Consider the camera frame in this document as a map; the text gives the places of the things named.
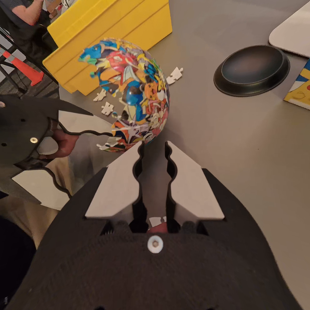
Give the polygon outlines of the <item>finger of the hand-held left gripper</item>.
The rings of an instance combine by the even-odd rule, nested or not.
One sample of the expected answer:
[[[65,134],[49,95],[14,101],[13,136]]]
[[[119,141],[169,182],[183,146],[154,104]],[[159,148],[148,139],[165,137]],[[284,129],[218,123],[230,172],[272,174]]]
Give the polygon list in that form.
[[[71,199],[70,192],[61,187],[49,168],[24,170],[13,176],[12,181],[22,187],[42,206],[60,211]]]
[[[96,136],[113,136],[112,125],[106,120],[95,115],[86,115],[60,110],[58,113],[58,123],[63,131],[70,135],[90,133]]]

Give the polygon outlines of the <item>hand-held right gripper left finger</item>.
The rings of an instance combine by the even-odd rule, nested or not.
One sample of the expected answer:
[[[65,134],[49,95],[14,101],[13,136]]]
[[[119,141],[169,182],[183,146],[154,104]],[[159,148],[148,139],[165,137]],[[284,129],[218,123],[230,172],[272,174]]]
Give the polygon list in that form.
[[[141,183],[144,142],[139,141],[107,166],[106,172],[85,213],[87,219],[125,221],[134,233],[146,232],[147,210]]]

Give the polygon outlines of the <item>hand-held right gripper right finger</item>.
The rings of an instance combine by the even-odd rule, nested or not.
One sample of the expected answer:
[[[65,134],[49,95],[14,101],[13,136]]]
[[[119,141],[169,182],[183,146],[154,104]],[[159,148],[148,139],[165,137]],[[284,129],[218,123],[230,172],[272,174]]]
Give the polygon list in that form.
[[[166,197],[167,228],[179,232],[185,222],[223,220],[224,213],[203,168],[172,142],[165,142],[167,172],[171,177]]]

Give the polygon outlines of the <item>partly built puzzle ball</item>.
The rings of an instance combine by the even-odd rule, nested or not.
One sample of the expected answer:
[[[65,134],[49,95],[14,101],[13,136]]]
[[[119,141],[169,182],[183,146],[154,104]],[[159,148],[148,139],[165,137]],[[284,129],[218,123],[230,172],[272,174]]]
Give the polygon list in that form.
[[[124,153],[137,142],[153,141],[163,131],[170,110],[170,92],[156,60],[126,40],[105,38],[85,48],[78,59],[96,67],[91,72],[113,97],[121,95],[121,114],[113,111],[112,137],[100,150]]]

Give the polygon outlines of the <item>joined white puzzle piece pair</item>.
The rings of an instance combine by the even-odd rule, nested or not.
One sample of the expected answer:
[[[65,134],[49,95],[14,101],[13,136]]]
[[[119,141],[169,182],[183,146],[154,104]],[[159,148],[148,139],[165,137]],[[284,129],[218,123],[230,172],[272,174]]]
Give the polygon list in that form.
[[[175,83],[182,77],[183,68],[176,67],[172,73],[166,78],[168,85]]]

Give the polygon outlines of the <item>black round puzzle stand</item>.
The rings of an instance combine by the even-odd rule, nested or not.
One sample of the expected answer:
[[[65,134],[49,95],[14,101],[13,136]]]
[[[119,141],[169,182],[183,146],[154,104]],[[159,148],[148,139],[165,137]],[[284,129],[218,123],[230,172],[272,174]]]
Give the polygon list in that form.
[[[249,97],[279,86],[288,76],[287,55],[270,45],[254,45],[227,57],[214,73],[214,85],[222,93]]]

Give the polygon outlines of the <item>blue puzzle box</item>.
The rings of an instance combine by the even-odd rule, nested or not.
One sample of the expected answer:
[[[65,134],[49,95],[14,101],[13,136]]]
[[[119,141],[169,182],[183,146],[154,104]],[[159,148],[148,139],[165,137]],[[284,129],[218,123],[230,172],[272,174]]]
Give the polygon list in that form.
[[[310,59],[297,76],[284,101],[310,110]]]

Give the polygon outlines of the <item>person's beige trousers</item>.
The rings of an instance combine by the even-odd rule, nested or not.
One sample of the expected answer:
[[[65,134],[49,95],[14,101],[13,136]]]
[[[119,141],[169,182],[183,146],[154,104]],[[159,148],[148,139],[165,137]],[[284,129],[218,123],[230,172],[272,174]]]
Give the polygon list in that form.
[[[57,183],[73,195],[69,157],[54,159],[47,168],[55,174]],[[58,212],[17,197],[7,196],[0,202],[0,215],[29,235],[36,249]]]

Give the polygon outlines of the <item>red floor tape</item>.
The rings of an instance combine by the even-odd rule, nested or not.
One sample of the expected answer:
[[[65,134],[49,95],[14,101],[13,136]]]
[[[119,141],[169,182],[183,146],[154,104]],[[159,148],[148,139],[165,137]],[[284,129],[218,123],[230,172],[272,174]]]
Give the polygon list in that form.
[[[11,65],[16,67],[31,81],[31,87],[35,86],[43,80],[44,72],[38,72],[37,70],[33,69],[32,67],[21,61],[19,58],[10,54],[7,50],[2,48],[2,46],[0,48],[0,54],[1,56],[4,56]]]

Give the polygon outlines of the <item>yellow plastic bin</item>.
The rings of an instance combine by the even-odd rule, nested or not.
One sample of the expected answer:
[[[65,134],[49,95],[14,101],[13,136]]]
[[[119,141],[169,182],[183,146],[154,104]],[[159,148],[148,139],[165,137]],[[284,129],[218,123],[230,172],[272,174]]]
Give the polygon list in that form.
[[[98,79],[94,66],[79,62],[85,48],[105,38],[129,41],[147,51],[172,33],[168,0],[79,0],[47,28],[58,49],[44,66],[70,94],[87,96]]]

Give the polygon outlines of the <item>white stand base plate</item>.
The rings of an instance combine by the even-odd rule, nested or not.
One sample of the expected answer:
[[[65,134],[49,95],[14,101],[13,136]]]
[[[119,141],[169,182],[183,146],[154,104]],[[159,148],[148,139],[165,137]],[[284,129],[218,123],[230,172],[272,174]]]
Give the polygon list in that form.
[[[281,50],[310,57],[310,2],[277,26],[269,43]]]

